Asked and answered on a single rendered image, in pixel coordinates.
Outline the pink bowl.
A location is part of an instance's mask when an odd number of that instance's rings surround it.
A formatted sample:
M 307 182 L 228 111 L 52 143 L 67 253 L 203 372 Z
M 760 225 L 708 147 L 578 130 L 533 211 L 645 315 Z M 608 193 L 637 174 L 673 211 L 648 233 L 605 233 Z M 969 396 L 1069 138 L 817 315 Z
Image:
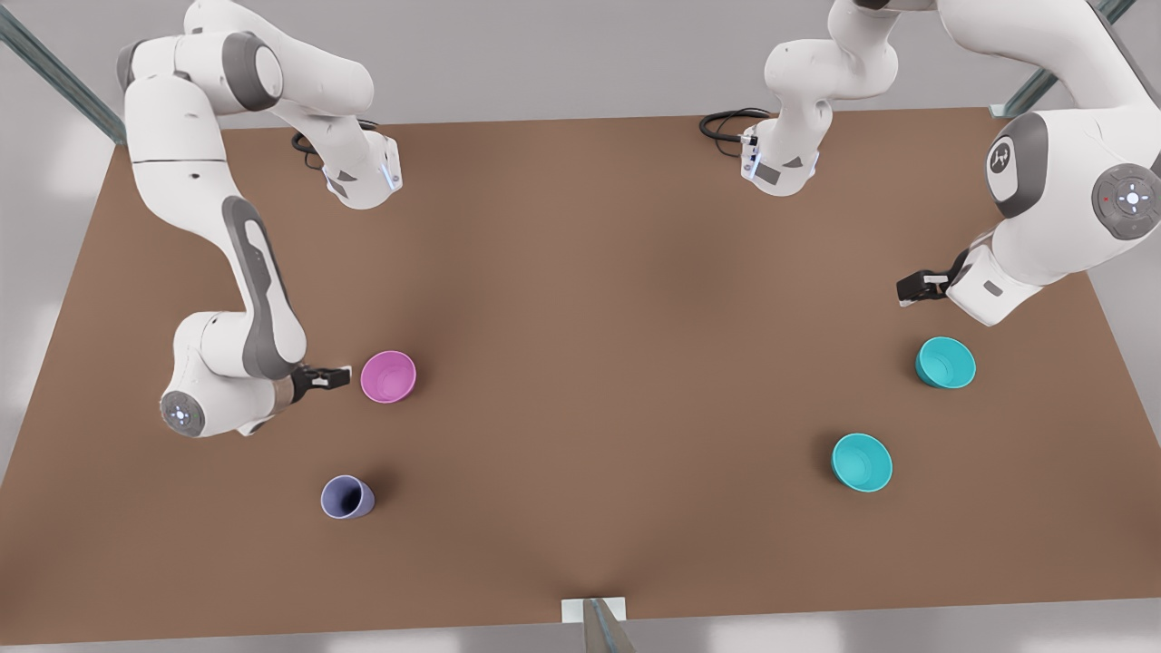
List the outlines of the pink bowl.
M 383 351 L 370 356 L 360 373 L 365 396 L 377 404 L 395 404 L 411 394 L 417 383 L 414 360 L 401 351 Z

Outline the teal bowl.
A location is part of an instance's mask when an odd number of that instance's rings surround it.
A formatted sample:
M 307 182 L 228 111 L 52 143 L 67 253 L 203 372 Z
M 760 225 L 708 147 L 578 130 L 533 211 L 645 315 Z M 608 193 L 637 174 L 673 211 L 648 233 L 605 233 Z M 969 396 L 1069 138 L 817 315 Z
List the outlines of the teal bowl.
M 830 455 L 834 476 L 851 491 L 882 491 L 894 474 L 889 451 L 873 435 L 843 435 Z

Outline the teal cup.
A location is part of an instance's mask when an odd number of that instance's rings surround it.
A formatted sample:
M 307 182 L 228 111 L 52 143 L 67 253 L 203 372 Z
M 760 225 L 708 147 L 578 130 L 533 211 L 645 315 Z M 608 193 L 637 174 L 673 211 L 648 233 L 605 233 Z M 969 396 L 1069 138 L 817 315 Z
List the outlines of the teal cup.
M 925 340 L 915 360 L 916 375 L 929 387 L 961 389 L 976 375 L 976 361 L 969 347 L 950 337 Z

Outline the purple cup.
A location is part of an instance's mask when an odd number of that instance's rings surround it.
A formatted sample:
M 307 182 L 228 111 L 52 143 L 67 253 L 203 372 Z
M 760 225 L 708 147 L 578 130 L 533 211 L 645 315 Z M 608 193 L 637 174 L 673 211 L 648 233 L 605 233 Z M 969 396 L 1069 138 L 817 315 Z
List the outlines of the purple cup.
M 332 478 L 320 491 L 323 512 L 336 521 L 365 517 L 375 507 L 375 496 L 365 481 L 351 475 Z

